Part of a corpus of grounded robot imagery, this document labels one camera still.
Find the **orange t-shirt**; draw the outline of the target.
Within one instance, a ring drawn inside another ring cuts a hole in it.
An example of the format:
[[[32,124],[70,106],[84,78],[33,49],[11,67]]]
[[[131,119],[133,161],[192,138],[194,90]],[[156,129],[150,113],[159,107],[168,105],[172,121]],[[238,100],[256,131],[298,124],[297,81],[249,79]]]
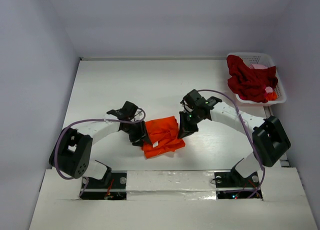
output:
[[[174,116],[159,118],[145,123],[151,143],[143,143],[141,147],[147,159],[184,148],[186,143],[178,138],[179,125]]]

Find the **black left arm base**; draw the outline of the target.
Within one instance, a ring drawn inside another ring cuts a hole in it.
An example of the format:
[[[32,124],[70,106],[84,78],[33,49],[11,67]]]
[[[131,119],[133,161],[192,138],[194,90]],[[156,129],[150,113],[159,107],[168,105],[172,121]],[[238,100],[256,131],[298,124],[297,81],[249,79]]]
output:
[[[122,201],[127,199],[127,172],[115,171],[111,172],[106,179],[106,182],[100,180],[88,178],[88,184],[86,185],[86,179],[82,179],[80,187],[80,199],[82,200],[110,200],[110,201]]]

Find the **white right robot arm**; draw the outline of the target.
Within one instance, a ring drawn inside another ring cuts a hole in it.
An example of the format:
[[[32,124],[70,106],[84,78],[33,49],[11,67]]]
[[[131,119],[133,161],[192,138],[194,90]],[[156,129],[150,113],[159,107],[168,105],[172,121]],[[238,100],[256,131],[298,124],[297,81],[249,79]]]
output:
[[[257,171],[273,167],[291,147],[281,121],[273,115],[267,118],[250,115],[218,97],[206,99],[196,89],[183,97],[181,105],[179,139],[198,132],[198,123],[210,120],[244,134],[252,147],[252,153],[237,162],[230,171],[215,173],[213,181],[217,188],[246,187]]]

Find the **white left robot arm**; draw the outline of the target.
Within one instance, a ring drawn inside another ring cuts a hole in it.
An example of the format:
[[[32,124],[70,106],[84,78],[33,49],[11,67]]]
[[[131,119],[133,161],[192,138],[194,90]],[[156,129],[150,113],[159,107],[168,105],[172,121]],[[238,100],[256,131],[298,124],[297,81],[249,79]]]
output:
[[[106,188],[112,181],[112,170],[93,160],[93,146],[104,138],[124,132],[134,146],[149,143],[145,111],[130,101],[111,109],[102,118],[78,120],[60,133],[49,157],[49,164],[64,180],[85,179],[86,185]]]

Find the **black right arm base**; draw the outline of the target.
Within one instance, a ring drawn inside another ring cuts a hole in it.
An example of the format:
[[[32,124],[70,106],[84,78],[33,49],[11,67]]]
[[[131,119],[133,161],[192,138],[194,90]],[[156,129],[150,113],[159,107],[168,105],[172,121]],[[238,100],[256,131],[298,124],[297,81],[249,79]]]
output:
[[[235,176],[230,171],[218,171],[214,173],[210,184],[215,186],[216,198],[218,200],[238,199],[262,199],[262,192],[258,189],[253,196],[250,196],[260,185],[258,173],[243,178]]]

